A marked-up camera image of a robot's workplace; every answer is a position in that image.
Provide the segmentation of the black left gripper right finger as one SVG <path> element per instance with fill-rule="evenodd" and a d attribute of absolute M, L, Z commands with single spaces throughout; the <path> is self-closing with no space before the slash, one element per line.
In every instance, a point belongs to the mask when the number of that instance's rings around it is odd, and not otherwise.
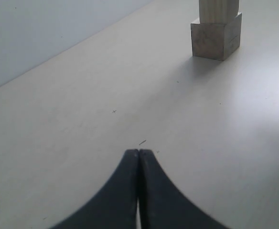
<path fill-rule="evenodd" d="M 169 179 L 153 151 L 139 151 L 139 216 L 143 229 L 225 229 Z"/>

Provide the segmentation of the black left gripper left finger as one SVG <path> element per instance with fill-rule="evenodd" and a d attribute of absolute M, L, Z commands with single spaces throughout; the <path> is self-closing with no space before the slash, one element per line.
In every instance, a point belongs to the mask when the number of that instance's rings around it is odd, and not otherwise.
<path fill-rule="evenodd" d="M 135 229 L 139 151 L 125 151 L 104 186 L 79 210 L 54 229 Z"/>

